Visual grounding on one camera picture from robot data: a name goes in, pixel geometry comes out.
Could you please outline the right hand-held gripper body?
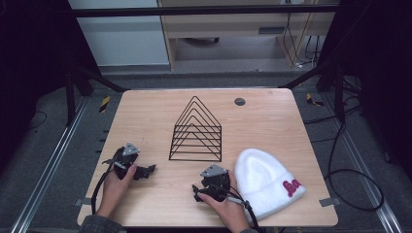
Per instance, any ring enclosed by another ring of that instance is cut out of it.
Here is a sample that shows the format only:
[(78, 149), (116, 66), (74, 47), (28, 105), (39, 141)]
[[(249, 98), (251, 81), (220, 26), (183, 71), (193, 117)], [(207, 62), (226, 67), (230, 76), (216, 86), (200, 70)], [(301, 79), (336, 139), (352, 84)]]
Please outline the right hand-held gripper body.
[(200, 189), (200, 192), (211, 196), (218, 202), (222, 202), (230, 189), (228, 170), (217, 164), (211, 164), (200, 176), (203, 178), (201, 181), (203, 188)]

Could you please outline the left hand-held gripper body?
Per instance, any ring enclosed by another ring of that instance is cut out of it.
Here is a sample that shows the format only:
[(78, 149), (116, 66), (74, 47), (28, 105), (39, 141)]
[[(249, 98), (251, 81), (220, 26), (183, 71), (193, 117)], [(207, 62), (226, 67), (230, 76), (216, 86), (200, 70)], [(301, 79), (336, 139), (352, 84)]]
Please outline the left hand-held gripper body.
[(138, 157), (139, 152), (140, 150), (136, 146), (127, 142), (124, 147), (121, 147), (115, 153), (114, 170), (121, 180)]

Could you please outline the white knitted beanie hat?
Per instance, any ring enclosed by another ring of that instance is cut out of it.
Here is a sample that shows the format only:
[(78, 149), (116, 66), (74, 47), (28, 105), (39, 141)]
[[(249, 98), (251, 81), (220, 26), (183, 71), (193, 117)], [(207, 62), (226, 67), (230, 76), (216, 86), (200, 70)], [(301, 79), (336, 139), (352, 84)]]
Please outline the white knitted beanie hat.
[(279, 160), (263, 150), (243, 150), (236, 160), (234, 176), (239, 193), (250, 203), (257, 220), (280, 212), (306, 192)]

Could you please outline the person's left hand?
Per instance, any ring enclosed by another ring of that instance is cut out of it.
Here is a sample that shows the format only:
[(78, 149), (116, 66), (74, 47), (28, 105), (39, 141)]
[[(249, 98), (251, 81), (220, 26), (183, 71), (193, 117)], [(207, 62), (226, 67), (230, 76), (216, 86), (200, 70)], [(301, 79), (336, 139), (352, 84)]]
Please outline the person's left hand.
[(115, 210), (126, 194), (131, 182), (134, 180), (137, 165), (132, 164), (126, 175), (120, 179), (115, 172), (110, 172), (103, 186), (102, 200), (96, 214), (105, 218), (111, 218)]

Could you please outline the person's right hand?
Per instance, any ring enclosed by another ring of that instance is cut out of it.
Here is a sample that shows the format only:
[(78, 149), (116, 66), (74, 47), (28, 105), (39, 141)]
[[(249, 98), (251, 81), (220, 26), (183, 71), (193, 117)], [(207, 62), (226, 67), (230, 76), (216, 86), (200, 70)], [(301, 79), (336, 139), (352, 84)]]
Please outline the person's right hand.
[(204, 203), (219, 216), (223, 225), (231, 233), (240, 233), (242, 230), (250, 228), (243, 206), (229, 200), (218, 202), (211, 196), (205, 195)]

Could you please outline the yellow black striped tape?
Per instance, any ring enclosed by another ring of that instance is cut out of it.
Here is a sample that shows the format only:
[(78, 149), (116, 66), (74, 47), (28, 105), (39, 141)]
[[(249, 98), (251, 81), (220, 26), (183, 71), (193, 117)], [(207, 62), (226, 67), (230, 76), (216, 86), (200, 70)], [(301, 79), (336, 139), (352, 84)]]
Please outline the yellow black striped tape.
[(315, 101), (310, 93), (306, 93), (306, 102), (310, 105), (322, 107), (324, 103), (322, 101)]
[(109, 96), (109, 95), (105, 96), (103, 98), (102, 103), (101, 103), (100, 108), (99, 108), (99, 111), (98, 111), (99, 113), (104, 113), (105, 112), (105, 110), (107, 109), (107, 106), (110, 102), (110, 99), (111, 99), (111, 96)]

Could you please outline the white cabinet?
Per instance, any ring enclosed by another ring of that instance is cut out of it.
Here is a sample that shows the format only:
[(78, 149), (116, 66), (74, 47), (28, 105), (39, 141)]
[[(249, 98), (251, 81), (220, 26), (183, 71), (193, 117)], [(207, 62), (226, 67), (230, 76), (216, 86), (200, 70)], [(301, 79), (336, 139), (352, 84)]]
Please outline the white cabinet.
[[(73, 10), (156, 8), (156, 0), (69, 0)], [(99, 67), (168, 65), (160, 17), (78, 17)]]

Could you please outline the black curtain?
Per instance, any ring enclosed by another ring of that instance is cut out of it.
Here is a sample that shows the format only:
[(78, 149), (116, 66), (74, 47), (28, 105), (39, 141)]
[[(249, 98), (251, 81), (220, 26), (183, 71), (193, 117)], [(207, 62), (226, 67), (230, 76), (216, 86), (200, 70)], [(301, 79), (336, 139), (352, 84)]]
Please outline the black curtain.
[(412, 0), (340, 0), (321, 54), (346, 34), (344, 73), (361, 81), (360, 99), (385, 150), (412, 181)]
[(65, 86), (72, 64), (99, 72), (69, 0), (0, 0), (0, 176), (35, 115), (37, 101)]

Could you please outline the aluminium floor rail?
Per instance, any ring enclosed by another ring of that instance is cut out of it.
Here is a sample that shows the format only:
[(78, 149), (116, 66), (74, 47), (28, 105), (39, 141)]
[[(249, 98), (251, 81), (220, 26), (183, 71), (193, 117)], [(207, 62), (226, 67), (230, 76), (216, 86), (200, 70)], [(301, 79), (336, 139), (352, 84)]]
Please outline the aluminium floor rail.
[(41, 177), (37, 181), (31, 195), (29, 196), (24, 208), (15, 221), (11, 233), (26, 233), (33, 217), (43, 201), (43, 198), (50, 186), (55, 172), (60, 164), (60, 161), (69, 146), (71, 139), (79, 125), (79, 122), (85, 112), (85, 107), (88, 102), (87, 97), (81, 97), (80, 102), (75, 110), (75, 116), (72, 122), (65, 127), (62, 136), (60, 137), (56, 147), (54, 148), (51, 158), (49, 159), (46, 168)]
[[(330, 113), (333, 123), (337, 129), (337, 134), (333, 141), (332, 150), (327, 163), (327, 178), (329, 180), (330, 187), (334, 190), (332, 176), (339, 173), (350, 173), (356, 174), (362, 187), (367, 195), (367, 198), (371, 204), (370, 208), (358, 207), (354, 204), (350, 204), (345, 201), (343, 197), (339, 196), (336, 192), (338, 198), (347, 206), (356, 209), (364, 213), (374, 213), (378, 216), (382, 226), (384, 227), (386, 233), (404, 233), (400, 223), (395, 216), (391, 206), (388, 204), (387, 198), (382, 190), (382, 187), (376, 182), (369, 168), (367, 167), (364, 160), (361, 158), (361, 154), (355, 145), (355, 142), (346, 130), (346, 124), (341, 123), (334, 112), (333, 98), (329, 94), (322, 94), (322, 99), (324, 100), (325, 106)], [(339, 168), (334, 171), (331, 170), (331, 162), (337, 141), (340, 140), (343, 144), (344, 149), (352, 162), (353, 169), (349, 168)]]

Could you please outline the black metal frame stand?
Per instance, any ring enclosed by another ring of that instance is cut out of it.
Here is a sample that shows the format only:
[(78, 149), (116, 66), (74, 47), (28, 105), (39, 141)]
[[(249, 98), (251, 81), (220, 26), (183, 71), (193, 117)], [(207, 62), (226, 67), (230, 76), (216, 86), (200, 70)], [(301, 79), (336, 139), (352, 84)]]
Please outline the black metal frame stand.
[(299, 78), (289, 83), (280, 85), (280, 88), (293, 89), (300, 83), (304, 83), (310, 78), (320, 75), (317, 82), (319, 91), (329, 90), (334, 85), (334, 112), (341, 123), (345, 122), (344, 104), (343, 104), (343, 71), (344, 65), (339, 61), (325, 61)]
[(74, 87), (76, 87), (82, 96), (90, 96), (93, 88), (89, 83), (89, 79), (97, 81), (116, 92), (125, 92), (126, 88), (106, 80), (100, 73), (93, 72), (84, 66), (71, 65), (65, 74), (65, 90), (67, 101), (67, 126), (70, 126), (75, 119), (75, 95)]

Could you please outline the black horizontal frame bar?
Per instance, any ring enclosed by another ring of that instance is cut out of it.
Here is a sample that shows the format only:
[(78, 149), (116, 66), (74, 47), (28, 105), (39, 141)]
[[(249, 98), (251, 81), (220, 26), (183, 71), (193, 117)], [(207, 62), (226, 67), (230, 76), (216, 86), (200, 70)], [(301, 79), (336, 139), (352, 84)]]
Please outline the black horizontal frame bar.
[(151, 17), (239, 14), (331, 13), (339, 5), (248, 5), (248, 6), (192, 6), (161, 8), (81, 9), (63, 14), (71, 17)]

